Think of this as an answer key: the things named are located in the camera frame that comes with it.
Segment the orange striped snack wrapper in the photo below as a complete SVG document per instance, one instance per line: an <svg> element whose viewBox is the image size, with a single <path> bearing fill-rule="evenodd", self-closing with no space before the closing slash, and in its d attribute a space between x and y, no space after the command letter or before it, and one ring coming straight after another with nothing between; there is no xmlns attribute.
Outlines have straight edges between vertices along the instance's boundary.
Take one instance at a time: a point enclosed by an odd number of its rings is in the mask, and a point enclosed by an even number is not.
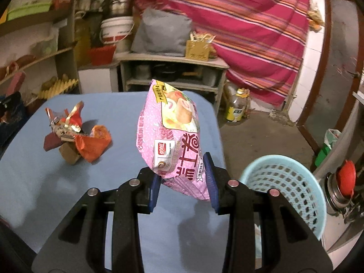
<svg viewBox="0 0 364 273"><path fill-rule="evenodd" d="M95 125L89 136L75 135L75 146L79 154L87 161L94 162L112 142L110 132L104 125Z"/></svg>

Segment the red snack wrapper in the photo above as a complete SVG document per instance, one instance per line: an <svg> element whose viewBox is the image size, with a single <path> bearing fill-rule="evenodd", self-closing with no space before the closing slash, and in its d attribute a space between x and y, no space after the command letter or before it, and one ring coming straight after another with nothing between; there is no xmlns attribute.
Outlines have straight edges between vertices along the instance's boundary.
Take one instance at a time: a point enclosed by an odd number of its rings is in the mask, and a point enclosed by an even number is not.
<svg viewBox="0 0 364 273"><path fill-rule="evenodd" d="M71 165L76 164L81 158L75 145L75 137L84 133L81 118L83 107L84 103L80 101L71 111L65 109L62 112L55 112L50 108L45 109L51 133L44 138L43 148L46 152L59 149L62 158Z"/></svg>

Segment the pink swiss roll snack bag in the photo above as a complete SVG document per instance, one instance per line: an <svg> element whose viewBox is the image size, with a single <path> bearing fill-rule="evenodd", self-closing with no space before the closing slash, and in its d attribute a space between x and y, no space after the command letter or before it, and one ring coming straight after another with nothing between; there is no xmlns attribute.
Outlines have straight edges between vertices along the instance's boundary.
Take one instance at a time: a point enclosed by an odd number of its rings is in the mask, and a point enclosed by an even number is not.
<svg viewBox="0 0 364 273"><path fill-rule="evenodd" d="M151 81L138 118L136 147L162 184L198 200L210 200L196 104L184 92Z"/></svg>

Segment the stacked steel pots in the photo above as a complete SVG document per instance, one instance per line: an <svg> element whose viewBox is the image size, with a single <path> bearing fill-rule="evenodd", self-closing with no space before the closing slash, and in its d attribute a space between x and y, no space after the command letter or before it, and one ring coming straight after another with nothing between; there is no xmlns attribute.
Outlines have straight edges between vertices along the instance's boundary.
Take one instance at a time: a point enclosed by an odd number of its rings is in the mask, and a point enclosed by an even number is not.
<svg viewBox="0 0 364 273"><path fill-rule="evenodd" d="M351 197L345 197L338 186L336 174L328 173L323 181L323 191L326 198L326 210L329 215L345 215L352 203Z"/></svg>

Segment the blue table cloth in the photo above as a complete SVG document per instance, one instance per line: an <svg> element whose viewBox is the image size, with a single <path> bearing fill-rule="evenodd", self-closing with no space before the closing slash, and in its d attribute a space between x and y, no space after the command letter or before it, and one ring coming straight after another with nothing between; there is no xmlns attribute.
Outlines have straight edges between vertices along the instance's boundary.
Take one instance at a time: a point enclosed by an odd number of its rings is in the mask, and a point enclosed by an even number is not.
<svg viewBox="0 0 364 273"><path fill-rule="evenodd" d="M26 122L1 158L1 217L39 251L72 206L90 188L115 189L146 166L136 148L145 92L66 94L47 101ZM110 147L93 163L68 164L57 149L45 151L50 133L46 109L85 104L83 129L104 125ZM162 186L151 215L140 215L139 234L146 272L221 272L228 217L211 204Z"/></svg>

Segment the yellow egg tray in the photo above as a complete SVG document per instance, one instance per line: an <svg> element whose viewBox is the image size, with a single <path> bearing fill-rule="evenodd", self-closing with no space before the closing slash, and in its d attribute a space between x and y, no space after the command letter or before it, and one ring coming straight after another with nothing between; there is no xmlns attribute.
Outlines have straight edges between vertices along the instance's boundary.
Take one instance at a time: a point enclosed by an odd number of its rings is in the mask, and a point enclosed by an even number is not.
<svg viewBox="0 0 364 273"><path fill-rule="evenodd" d="M38 99L48 100L60 94L66 94L78 86L78 80L69 79L68 81L57 80L48 90L40 91Z"/></svg>

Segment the white small cabinet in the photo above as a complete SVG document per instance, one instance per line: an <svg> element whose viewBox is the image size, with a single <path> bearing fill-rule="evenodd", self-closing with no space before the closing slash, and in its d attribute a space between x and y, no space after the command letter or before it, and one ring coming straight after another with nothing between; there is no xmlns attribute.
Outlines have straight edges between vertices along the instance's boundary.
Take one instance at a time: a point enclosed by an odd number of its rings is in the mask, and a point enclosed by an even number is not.
<svg viewBox="0 0 364 273"><path fill-rule="evenodd" d="M119 92L119 63L87 65L78 69L80 88L83 94Z"/></svg>

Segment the brown framed door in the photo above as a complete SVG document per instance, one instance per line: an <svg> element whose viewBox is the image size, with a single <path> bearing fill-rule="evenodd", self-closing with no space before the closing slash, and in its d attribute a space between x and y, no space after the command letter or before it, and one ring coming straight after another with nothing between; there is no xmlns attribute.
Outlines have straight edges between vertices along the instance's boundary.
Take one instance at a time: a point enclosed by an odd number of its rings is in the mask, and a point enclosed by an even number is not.
<svg viewBox="0 0 364 273"><path fill-rule="evenodd" d="M297 127L314 152L327 129L342 131L363 69L363 14L354 0L324 0L323 50Z"/></svg>

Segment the grey low shelf unit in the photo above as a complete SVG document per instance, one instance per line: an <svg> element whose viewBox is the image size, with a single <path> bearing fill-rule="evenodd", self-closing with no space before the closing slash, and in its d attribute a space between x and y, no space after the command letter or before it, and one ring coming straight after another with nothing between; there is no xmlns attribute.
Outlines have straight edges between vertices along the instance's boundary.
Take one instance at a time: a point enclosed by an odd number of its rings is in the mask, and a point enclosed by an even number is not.
<svg viewBox="0 0 364 273"><path fill-rule="evenodd" d="M147 91L153 79L182 91L192 91L212 103L219 111L229 65L222 58L206 62L185 57L153 54L118 53L122 91Z"/></svg>

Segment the red plastic bowl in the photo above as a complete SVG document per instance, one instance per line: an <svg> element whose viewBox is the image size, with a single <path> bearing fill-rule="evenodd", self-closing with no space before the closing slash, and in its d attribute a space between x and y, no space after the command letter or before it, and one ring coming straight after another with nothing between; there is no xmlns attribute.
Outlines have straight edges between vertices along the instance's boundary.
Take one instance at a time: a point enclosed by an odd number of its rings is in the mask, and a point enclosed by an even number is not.
<svg viewBox="0 0 364 273"><path fill-rule="evenodd" d="M107 45L99 48L91 48L88 50L88 55L91 59L91 65L100 66L112 63L116 46Z"/></svg>

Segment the yellow utensil holder box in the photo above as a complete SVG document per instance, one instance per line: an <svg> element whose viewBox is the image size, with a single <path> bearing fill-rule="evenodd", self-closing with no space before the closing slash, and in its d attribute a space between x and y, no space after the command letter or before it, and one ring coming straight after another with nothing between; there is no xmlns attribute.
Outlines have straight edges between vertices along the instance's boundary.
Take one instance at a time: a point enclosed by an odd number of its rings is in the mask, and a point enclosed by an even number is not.
<svg viewBox="0 0 364 273"><path fill-rule="evenodd" d="M190 39L186 42L185 57L203 62L217 58L217 52L212 44L215 37L210 33L191 32Z"/></svg>

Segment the red striped hanging cloth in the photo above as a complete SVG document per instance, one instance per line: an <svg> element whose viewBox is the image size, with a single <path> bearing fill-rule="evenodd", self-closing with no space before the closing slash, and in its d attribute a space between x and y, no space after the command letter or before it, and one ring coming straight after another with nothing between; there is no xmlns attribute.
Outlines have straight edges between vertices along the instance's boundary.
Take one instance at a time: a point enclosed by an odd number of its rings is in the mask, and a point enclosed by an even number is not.
<svg viewBox="0 0 364 273"><path fill-rule="evenodd" d="M136 8L189 17L213 35L228 80L273 106L288 96L302 63L310 0L134 0Z"/></svg>

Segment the grey fabric bag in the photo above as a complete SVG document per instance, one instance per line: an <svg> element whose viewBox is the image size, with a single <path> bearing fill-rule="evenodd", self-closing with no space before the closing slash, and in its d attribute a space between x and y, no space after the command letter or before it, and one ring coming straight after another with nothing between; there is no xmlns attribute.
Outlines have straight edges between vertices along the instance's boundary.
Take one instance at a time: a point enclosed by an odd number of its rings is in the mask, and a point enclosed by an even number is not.
<svg viewBox="0 0 364 273"><path fill-rule="evenodd" d="M190 18L147 8L142 14L131 51L140 54L183 57L191 31Z"/></svg>

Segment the steel cooking pot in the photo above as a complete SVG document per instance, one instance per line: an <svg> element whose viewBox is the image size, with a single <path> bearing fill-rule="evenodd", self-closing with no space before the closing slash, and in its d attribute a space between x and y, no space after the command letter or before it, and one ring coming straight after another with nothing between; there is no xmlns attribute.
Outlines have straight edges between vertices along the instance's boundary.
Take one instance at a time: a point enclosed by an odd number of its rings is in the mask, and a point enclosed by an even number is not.
<svg viewBox="0 0 364 273"><path fill-rule="evenodd" d="M132 0L104 0L102 13L104 17L132 16Z"/></svg>

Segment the wooden wall shelf unit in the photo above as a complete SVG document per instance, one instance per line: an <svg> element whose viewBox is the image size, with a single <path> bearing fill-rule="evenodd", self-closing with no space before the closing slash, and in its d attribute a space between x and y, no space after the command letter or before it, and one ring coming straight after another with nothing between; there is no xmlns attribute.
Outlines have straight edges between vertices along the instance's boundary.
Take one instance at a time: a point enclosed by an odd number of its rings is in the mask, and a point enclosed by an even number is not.
<svg viewBox="0 0 364 273"><path fill-rule="evenodd" d="M7 21L8 12L25 4L52 2L50 10ZM38 104L38 93L57 80L78 80L75 56L76 0L5 0L1 18L1 94L18 73L25 105Z"/></svg>

